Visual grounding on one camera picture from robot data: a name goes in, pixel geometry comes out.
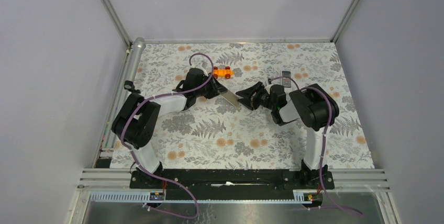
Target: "table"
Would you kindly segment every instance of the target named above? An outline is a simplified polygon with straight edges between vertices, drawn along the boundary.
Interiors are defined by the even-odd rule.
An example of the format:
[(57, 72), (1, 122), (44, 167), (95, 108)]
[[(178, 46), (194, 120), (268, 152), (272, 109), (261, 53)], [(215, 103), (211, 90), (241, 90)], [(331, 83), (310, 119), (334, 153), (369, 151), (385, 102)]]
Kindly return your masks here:
[[(135, 78), (142, 95), (171, 92), (186, 76), (189, 57), (209, 55), (215, 66), (230, 66), (231, 79), (218, 79), (232, 92), (267, 77), (292, 72), (300, 87), (318, 83), (338, 103), (340, 114), (327, 137), (329, 168), (374, 168), (361, 123), (334, 43), (148, 44)], [(196, 56), (193, 64), (210, 64)], [(160, 117), (151, 139), (164, 168), (299, 169), (306, 131), (297, 120), (274, 124), (270, 111), (236, 109), (221, 96), (199, 98), (187, 111)], [(110, 168), (130, 168), (133, 159), (119, 141)]]

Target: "gray remote control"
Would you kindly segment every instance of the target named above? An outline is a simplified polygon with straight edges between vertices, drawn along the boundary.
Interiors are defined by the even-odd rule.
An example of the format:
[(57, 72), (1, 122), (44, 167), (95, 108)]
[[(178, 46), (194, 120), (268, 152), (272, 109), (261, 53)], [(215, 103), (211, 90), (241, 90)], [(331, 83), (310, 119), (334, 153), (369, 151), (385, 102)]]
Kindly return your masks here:
[(291, 72), (290, 71), (282, 71), (281, 85), (284, 88), (291, 88)]

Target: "orange toy car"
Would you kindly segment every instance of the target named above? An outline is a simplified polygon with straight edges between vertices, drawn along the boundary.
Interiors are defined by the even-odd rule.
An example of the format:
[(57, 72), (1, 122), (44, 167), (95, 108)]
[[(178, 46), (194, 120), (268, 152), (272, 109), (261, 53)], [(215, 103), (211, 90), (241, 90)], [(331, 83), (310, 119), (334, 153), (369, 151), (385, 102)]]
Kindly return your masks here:
[(234, 75), (234, 72), (230, 69), (230, 66), (226, 66), (224, 70), (219, 70), (217, 67), (214, 67), (213, 76), (215, 79), (219, 76), (224, 76), (226, 79), (229, 79), (231, 75)]

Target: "gray wall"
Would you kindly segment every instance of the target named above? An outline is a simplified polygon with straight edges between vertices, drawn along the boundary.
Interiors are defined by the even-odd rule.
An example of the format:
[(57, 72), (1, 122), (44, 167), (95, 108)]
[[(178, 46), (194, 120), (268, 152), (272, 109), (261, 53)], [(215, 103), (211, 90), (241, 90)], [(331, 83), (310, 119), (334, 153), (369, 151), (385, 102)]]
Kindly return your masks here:
[(362, 0), (337, 44), (403, 223), (442, 223), (443, 43), (443, 0)]
[(146, 40), (329, 39), (352, 0), (112, 0)]
[(62, 223), (125, 54), (100, 0), (0, 0), (0, 222)]

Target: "floral pattern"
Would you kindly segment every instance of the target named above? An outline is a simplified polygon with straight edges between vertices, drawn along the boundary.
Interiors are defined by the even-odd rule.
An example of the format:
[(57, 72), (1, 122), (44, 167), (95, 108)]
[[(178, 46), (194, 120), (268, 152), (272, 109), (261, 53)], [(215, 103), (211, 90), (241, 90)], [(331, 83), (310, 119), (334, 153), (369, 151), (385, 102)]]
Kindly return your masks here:
[[(327, 137), (329, 167), (374, 168), (333, 43), (149, 44), (139, 63), (136, 88), (145, 97), (170, 92), (185, 79), (189, 57), (196, 52), (209, 55), (220, 69), (231, 67), (234, 75), (219, 81), (234, 93), (280, 76), (282, 70), (291, 71), (300, 87), (318, 83), (340, 109)], [(192, 63), (210, 70), (205, 58), (197, 56)], [(300, 120), (278, 126), (265, 108), (250, 111), (222, 97), (200, 97), (190, 109), (159, 118), (151, 143), (165, 168), (298, 169), (305, 139)], [(129, 151), (117, 142), (111, 168), (129, 168), (132, 163)]]

